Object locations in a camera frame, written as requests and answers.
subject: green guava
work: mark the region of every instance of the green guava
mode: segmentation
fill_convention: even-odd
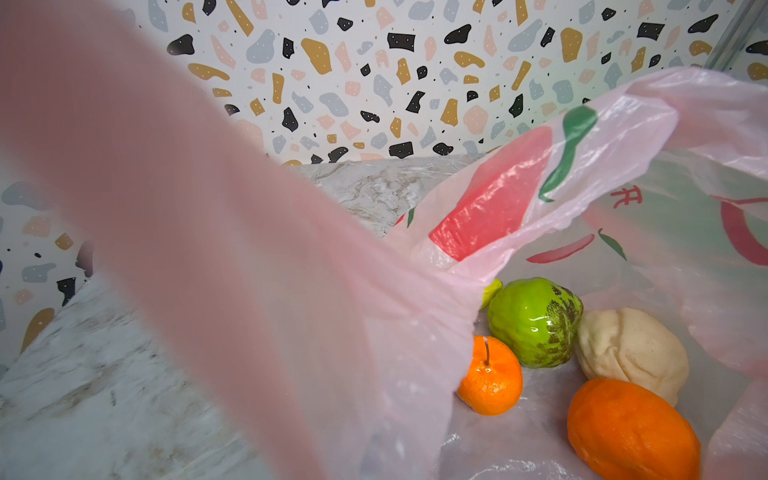
[[[529,368],[553,367],[571,359],[571,345],[584,304],[569,289],[545,278],[516,280],[488,306],[491,334]]]

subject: marble countertop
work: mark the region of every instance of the marble countertop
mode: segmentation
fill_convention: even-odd
[[[296,167],[383,236],[474,157]],[[97,274],[0,381],[0,480],[272,478]]]

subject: beige fruit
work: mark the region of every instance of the beige fruit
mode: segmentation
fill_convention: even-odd
[[[672,406],[689,372],[680,340],[652,316],[631,308],[586,312],[576,357],[588,379],[632,382]]]

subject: orange fruit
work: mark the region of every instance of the orange fruit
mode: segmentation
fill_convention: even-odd
[[[522,392],[518,357],[501,340],[475,335],[472,363],[458,397],[480,415],[501,415],[515,406]]]
[[[666,400],[614,379],[584,384],[568,410],[568,440],[605,480],[697,480],[701,443]]]

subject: green print on bag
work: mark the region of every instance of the green print on bag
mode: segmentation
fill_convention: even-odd
[[[560,164],[555,168],[547,180],[541,185],[538,197],[544,202],[554,202],[544,194],[559,187],[571,172],[576,158],[576,146],[587,136],[589,130],[598,122],[598,113],[584,105],[568,111],[563,117],[563,131],[565,132],[565,149]]]
[[[607,243],[607,245],[608,245],[610,248],[612,248],[612,249],[616,250],[616,253],[618,253],[619,255],[621,255],[621,258],[623,258],[623,259],[625,259],[625,260],[626,260],[626,259],[627,259],[627,256],[626,256],[626,255],[624,255],[624,249],[623,249],[623,248],[621,248],[621,245],[619,245],[619,243],[618,243],[616,240],[614,240],[613,238],[609,237],[608,235],[603,235],[602,231],[603,231],[603,229],[600,229],[600,230],[598,230],[598,235],[600,235],[600,238],[601,238],[601,239],[602,239],[602,240],[603,240],[605,243]]]

